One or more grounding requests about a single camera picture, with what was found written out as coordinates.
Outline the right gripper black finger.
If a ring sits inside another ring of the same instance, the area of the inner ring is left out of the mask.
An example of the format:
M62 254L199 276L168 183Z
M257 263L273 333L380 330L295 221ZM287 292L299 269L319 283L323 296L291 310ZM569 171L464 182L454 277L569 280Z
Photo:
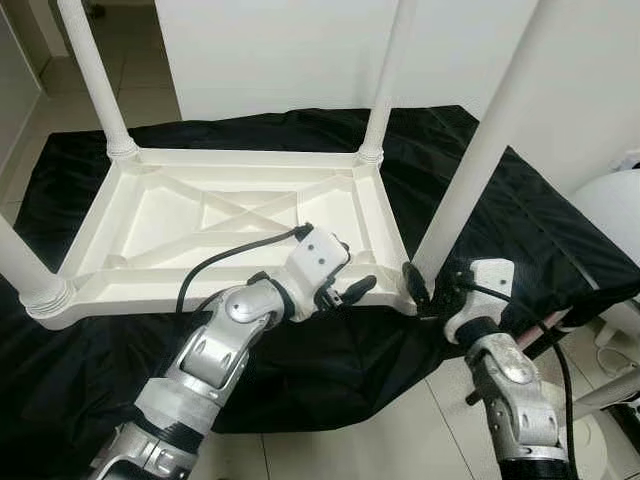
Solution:
M404 291L416 308L426 308L430 305L431 294L421 271L412 262L403 262L402 276Z

